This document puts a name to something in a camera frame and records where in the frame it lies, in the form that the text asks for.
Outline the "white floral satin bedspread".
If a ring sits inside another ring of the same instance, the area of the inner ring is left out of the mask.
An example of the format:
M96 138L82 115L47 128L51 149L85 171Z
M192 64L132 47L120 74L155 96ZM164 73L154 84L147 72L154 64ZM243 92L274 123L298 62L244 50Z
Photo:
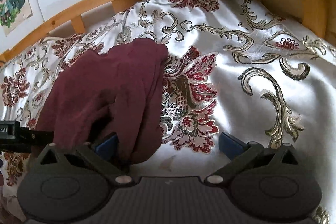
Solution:
M256 0L142 0L91 32L45 38L1 69L1 118L34 128L56 78L88 50L136 38L169 51L163 143L140 176L208 174L219 135L292 143L322 189L314 219L335 223L335 48Z

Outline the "maroon small garment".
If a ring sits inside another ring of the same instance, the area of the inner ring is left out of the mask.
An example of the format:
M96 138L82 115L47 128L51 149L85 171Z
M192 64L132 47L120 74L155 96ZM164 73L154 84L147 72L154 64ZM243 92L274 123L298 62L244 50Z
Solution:
M162 143L167 57L167 47L151 39L135 39L102 54L86 51L55 80L36 130L52 132L54 142L67 149L116 135L118 145L108 149L109 159L146 161Z

